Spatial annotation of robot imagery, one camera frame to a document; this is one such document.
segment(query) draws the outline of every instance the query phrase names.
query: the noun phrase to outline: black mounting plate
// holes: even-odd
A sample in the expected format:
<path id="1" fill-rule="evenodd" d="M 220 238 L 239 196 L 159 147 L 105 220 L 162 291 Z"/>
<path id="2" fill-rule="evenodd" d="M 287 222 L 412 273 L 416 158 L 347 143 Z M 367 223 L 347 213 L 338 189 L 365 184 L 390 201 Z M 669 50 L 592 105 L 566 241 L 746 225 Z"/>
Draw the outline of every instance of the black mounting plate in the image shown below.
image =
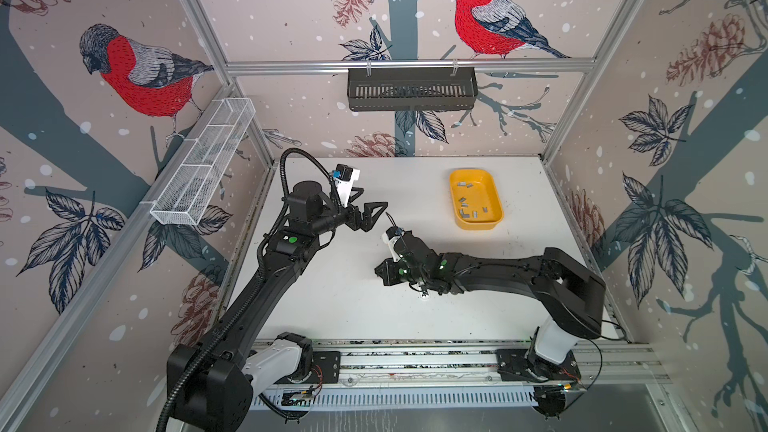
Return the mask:
<path id="1" fill-rule="evenodd" d="M 312 365 L 316 365 L 322 371 L 322 382 L 324 384 L 338 384 L 339 383 L 339 367 L 341 365 L 341 352 L 322 350 L 320 352 L 312 351 Z M 319 384 L 320 378 L 317 377 L 317 373 L 314 370 L 310 372 L 310 376 L 306 380 L 301 382 L 302 384 Z M 296 384 L 288 380 L 288 377 L 279 379 L 275 384 Z"/>
<path id="2" fill-rule="evenodd" d="M 498 364 L 498 373 L 502 376 L 502 382 L 536 382 L 534 374 L 531 372 L 531 364 L 525 358 L 528 350 L 526 348 L 496 350 L 496 363 Z M 538 360 L 536 372 L 536 375 L 545 376 L 549 380 L 561 382 L 574 382 L 574 378 L 581 380 L 581 372 L 572 350 L 568 351 L 568 355 L 565 356 L 565 361 L 561 365 L 553 365 L 544 360 Z"/>

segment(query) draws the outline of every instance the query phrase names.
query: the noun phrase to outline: bird head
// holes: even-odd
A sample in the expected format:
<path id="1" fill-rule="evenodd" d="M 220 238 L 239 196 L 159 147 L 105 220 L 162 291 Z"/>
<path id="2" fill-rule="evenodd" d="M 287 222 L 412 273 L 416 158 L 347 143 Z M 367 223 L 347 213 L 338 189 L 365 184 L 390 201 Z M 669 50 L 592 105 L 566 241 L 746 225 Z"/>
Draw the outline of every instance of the bird head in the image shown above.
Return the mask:
<path id="1" fill-rule="evenodd" d="M 98 70 L 101 73 L 112 71 L 109 65 L 107 47 L 109 43 L 120 37 L 118 32 L 105 24 L 90 26 L 80 37 L 80 53 L 88 73 Z"/>

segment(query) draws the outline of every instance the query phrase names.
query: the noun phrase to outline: black metal basket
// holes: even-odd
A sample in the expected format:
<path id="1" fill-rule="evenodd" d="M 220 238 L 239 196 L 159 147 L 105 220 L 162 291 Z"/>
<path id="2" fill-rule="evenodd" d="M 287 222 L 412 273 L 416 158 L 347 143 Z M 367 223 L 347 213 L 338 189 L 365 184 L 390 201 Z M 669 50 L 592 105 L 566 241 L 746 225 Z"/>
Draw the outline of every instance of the black metal basket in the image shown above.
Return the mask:
<path id="1" fill-rule="evenodd" d="M 474 67 L 350 69 L 350 110 L 470 110 L 478 96 Z"/>

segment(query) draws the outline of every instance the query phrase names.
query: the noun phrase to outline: white mesh basket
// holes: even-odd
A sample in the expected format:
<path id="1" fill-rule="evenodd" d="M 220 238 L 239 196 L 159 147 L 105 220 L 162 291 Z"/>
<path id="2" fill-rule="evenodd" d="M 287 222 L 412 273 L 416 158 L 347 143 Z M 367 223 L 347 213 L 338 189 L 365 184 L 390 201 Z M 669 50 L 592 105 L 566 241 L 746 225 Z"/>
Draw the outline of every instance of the white mesh basket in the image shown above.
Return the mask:
<path id="1" fill-rule="evenodd" d="M 250 99 L 231 97 L 221 101 L 152 206 L 150 213 L 159 223 L 197 225 L 254 113 Z"/>

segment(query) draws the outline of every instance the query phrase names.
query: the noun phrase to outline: wall-mounted basket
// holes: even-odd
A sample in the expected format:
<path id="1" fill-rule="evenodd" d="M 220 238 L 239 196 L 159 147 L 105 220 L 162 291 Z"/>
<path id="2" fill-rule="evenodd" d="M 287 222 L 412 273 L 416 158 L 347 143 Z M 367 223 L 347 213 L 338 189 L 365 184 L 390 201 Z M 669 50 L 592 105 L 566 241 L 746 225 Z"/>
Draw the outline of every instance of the wall-mounted basket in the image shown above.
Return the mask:
<path id="1" fill-rule="evenodd" d="M 478 81 L 474 67 L 350 69 L 346 95 L 357 112 L 470 110 Z"/>
<path id="2" fill-rule="evenodd" d="M 254 113 L 250 99 L 221 101 L 152 206 L 150 213 L 159 223 L 196 226 L 200 222 Z"/>

